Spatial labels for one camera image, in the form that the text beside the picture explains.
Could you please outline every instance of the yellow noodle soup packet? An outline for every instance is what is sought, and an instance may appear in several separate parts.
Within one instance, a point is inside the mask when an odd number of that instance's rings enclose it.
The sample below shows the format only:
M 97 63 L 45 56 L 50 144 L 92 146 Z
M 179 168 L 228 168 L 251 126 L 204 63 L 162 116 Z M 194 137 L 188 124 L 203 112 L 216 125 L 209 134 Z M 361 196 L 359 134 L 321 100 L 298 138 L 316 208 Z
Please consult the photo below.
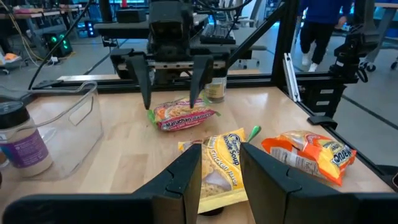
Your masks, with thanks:
M 178 143 L 180 152 L 184 152 L 192 144 L 202 145 L 199 213 L 248 199 L 239 162 L 239 149 L 244 141 L 244 129 L 241 128 L 203 140 Z

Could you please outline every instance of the white sneaker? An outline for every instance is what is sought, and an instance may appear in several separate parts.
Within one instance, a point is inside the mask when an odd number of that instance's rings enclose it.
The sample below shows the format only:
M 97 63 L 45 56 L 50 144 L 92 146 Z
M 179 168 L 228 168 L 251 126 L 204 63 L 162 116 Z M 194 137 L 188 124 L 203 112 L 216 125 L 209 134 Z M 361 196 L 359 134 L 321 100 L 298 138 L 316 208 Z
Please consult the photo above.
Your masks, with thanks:
M 303 58 L 302 58 L 301 63 L 302 63 L 303 66 L 307 66 L 307 65 L 310 64 L 310 54 L 309 53 L 303 54 Z
M 318 68 L 318 64 L 312 63 L 310 66 L 309 72 L 315 72 Z

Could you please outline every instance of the purple label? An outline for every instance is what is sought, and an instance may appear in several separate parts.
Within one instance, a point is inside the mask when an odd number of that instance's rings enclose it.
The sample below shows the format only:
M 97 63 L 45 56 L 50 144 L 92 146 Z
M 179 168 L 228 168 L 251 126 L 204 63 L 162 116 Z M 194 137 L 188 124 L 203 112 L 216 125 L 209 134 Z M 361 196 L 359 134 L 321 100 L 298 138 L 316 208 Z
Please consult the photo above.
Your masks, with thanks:
M 25 168 L 41 162 L 49 151 L 38 130 L 19 141 L 1 144 L 0 149 L 16 168 Z

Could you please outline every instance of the clear plastic bin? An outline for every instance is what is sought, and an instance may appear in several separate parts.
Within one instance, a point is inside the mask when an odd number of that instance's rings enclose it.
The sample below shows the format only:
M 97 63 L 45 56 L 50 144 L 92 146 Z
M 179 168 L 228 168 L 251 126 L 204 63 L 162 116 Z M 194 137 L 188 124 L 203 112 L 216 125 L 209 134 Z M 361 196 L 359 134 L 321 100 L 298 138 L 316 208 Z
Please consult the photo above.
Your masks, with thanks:
M 39 130 L 53 163 L 41 174 L 27 180 L 64 179 L 80 167 L 103 135 L 97 84 L 84 82 L 78 90 L 72 91 L 29 92 L 53 95 L 41 96 L 27 106 L 36 124 L 29 128 Z M 2 168 L 1 173 L 4 180 L 22 178 L 12 165 Z

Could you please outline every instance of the instant ramen packet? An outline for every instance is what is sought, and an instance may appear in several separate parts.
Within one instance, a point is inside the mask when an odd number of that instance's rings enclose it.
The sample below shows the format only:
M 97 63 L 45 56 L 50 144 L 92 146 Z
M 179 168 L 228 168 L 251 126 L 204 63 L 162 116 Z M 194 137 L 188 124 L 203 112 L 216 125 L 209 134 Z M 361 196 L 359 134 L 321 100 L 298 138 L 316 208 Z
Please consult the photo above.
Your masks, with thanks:
M 243 187 L 239 148 L 245 141 L 244 129 L 211 136 L 204 140 L 179 142 L 180 152 L 201 144 L 201 192 L 199 213 L 248 199 Z
M 189 97 L 173 102 L 162 103 L 148 111 L 149 119 L 162 131 L 177 131 L 204 122 L 217 112 L 210 109 L 204 98 L 199 97 L 193 108 L 189 107 Z
M 345 169 L 356 155 L 354 149 L 309 131 L 289 131 L 261 144 L 279 161 L 339 186 L 343 185 Z

